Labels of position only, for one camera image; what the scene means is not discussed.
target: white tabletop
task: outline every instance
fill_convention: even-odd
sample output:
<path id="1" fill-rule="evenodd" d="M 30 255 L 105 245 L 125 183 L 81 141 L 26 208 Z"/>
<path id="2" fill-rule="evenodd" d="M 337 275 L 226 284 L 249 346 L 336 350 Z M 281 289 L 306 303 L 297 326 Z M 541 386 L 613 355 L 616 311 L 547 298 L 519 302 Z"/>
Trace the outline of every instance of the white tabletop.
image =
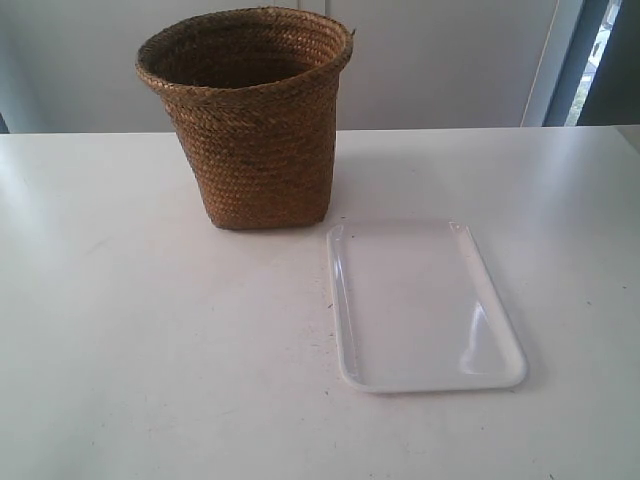
<path id="1" fill-rule="evenodd" d="M 640 155 L 613 128 L 343 132 L 314 228 L 215 229 L 171 134 L 0 138 L 0 477 L 640 478 Z M 325 233 L 471 226 L 513 391 L 340 377 Z"/>

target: woven straw texture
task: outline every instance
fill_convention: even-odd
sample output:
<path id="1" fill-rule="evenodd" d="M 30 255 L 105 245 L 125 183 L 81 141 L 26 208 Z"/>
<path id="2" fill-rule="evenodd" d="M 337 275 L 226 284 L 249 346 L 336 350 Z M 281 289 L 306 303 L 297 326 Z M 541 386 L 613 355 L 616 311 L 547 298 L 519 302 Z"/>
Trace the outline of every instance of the woven straw texture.
<path id="1" fill-rule="evenodd" d="M 215 225 L 323 220 L 352 49 L 338 22 L 277 7 L 190 18 L 140 48 L 138 75 L 162 98 Z"/>

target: white plastic tray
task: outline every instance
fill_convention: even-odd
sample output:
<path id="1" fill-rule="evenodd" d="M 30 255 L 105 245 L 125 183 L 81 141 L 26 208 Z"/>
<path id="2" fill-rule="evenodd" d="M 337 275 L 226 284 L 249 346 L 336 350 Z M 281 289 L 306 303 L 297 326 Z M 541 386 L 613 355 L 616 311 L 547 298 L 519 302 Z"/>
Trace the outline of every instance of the white plastic tray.
<path id="1" fill-rule="evenodd" d="M 469 229 L 345 223 L 328 234 L 340 368 L 367 392 L 508 388 L 527 364 Z"/>

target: woven basket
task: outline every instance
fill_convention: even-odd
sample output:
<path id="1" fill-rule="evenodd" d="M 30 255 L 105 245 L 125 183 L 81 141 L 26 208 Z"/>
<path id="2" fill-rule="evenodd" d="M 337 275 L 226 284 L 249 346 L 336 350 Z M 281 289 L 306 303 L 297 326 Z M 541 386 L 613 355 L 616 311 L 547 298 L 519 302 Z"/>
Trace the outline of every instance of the woven basket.
<path id="1" fill-rule="evenodd" d="M 140 48 L 138 75 L 161 96 L 215 225 L 322 221 L 352 49 L 338 22 L 277 7 L 190 18 Z"/>

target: white table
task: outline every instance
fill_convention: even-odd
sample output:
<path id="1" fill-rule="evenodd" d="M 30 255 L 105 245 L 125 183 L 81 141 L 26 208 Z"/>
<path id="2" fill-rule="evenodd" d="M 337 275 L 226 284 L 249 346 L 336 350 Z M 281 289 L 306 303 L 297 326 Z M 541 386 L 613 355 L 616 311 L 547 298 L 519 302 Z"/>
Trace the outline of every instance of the white table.
<path id="1" fill-rule="evenodd" d="M 640 155 L 613 128 L 337 148 L 323 224 L 233 233 L 171 134 L 0 138 L 0 478 L 640 478 Z M 472 227 L 520 388 L 341 379 L 325 232 L 394 216 Z"/>

